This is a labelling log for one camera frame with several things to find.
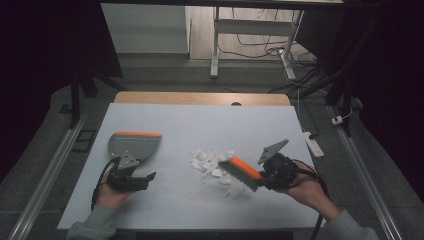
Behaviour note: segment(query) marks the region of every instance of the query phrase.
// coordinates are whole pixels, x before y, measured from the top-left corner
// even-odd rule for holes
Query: gray sleeve
[[[378,240],[377,233],[374,229],[366,227],[363,228],[350,216],[350,214],[343,210],[337,218],[327,222],[325,229],[338,240]]]
[[[109,239],[115,235],[114,219],[117,211],[95,205],[90,216],[83,223],[76,222],[68,230],[67,240],[71,239]]]

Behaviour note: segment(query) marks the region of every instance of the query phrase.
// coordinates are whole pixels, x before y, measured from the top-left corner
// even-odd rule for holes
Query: power adapter
[[[333,123],[333,125],[339,125],[340,123],[343,122],[343,118],[341,116],[338,116],[338,117],[332,118],[331,122]]]

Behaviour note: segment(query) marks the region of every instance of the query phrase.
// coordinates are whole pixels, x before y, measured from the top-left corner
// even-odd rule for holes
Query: power strip
[[[304,132],[303,133],[303,136],[305,137],[306,144],[308,144],[309,150],[311,150],[314,157],[324,156],[324,153],[322,152],[321,148],[318,146],[318,143],[315,141],[315,139],[309,139],[310,135],[311,135],[310,132]]]

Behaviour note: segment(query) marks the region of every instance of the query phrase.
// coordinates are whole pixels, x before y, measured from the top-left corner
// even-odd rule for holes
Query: hand brush
[[[254,192],[258,190],[257,182],[263,180],[262,175],[258,171],[238,157],[220,161],[218,165]]]

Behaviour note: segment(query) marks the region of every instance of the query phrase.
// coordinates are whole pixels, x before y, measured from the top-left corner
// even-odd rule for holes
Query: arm
[[[314,170],[300,161],[295,161],[299,168]],[[279,189],[277,192],[285,193],[293,197],[299,203],[315,209],[327,221],[326,229],[340,240],[361,239],[377,240],[376,232],[371,228],[362,228],[349,215],[347,211],[341,211],[324,193],[321,185],[312,177],[298,174],[294,187]]]
[[[133,192],[119,192],[107,183],[107,174],[103,177],[96,205],[83,223],[76,222],[69,229],[66,239],[109,239],[115,235],[114,219],[125,199]]]

